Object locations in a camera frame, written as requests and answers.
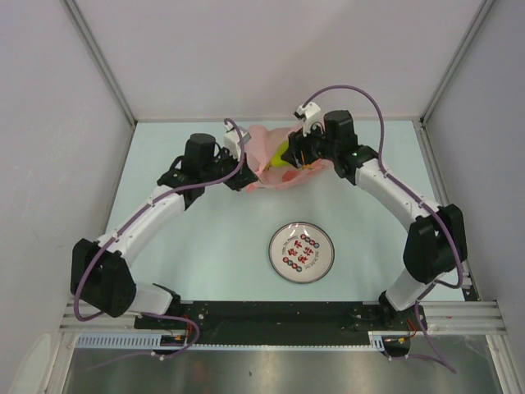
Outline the pink plastic bag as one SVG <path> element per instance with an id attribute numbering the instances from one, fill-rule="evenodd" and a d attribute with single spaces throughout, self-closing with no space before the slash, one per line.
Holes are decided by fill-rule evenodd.
<path id="1" fill-rule="evenodd" d="M 258 180 L 246 186 L 243 191 L 250 193 L 256 189 L 286 190 L 333 168 L 330 161 L 322 159 L 296 168 L 277 157 L 277 154 L 284 153 L 288 147 L 288 136 L 299 128 L 299 124 L 274 129 L 260 125 L 248 128 L 250 140 L 245 146 L 247 164 Z"/>

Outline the green fake pear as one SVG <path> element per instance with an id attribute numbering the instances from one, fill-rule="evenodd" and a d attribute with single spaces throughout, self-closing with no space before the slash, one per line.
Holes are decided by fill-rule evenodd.
<path id="1" fill-rule="evenodd" d="M 282 142 L 276 149 L 276 152 L 272 155 L 272 157 L 268 161 L 266 165 L 266 169 L 269 170 L 270 168 L 279 168 L 279 167 L 289 166 L 290 164 L 281 157 L 288 148 L 289 148 L 289 142 L 287 140 Z"/>

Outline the white printed plate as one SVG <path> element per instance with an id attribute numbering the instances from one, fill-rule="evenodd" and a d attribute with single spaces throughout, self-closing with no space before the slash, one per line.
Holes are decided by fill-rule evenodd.
<path id="1" fill-rule="evenodd" d="M 272 236 L 268 258 L 273 269 L 286 281 L 309 284 L 330 272 L 335 247 L 320 227 L 308 222 L 291 222 Z"/>

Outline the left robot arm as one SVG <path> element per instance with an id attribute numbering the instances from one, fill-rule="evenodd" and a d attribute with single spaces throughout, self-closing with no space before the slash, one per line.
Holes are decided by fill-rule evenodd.
<path id="1" fill-rule="evenodd" d="M 173 218 L 184 213 L 206 188 L 225 184 L 239 191 L 257 181 L 246 158 L 246 130 L 230 128 L 224 143 L 212 135 L 192 134 L 184 153 L 164 172 L 144 203 L 122 224 L 95 241 L 79 240 L 72 250 L 71 294 L 73 310 L 82 322 L 80 302 L 93 306 L 97 314 L 113 318 L 124 313 L 152 315 L 164 328 L 181 318 L 176 295 L 156 284 L 138 283 L 130 267 L 141 250 Z"/>

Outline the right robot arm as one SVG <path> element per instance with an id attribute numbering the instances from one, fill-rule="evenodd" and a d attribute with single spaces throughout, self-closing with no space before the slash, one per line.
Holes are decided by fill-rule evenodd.
<path id="1" fill-rule="evenodd" d="M 468 257 L 463 213 L 454 204 L 426 199 L 397 179 L 375 149 L 359 143 L 349 111 L 300 107 L 294 114 L 302 125 L 289 135 L 282 160 L 297 168 L 330 161 L 339 178 L 369 193 L 407 232 L 404 269 L 378 299 L 380 323 L 397 329 L 445 273 L 463 273 Z"/>

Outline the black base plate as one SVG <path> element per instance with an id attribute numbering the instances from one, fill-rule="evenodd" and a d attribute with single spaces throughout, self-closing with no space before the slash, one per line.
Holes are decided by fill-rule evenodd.
<path id="1" fill-rule="evenodd" d="M 200 330 L 198 344 L 212 346 L 353 346 L 368 333 L 405 332 L 426 324 L 423 308 L 388 312 L 377 303 L 335 301 L 181 301 L 170 316 L 188 318 Z"/>

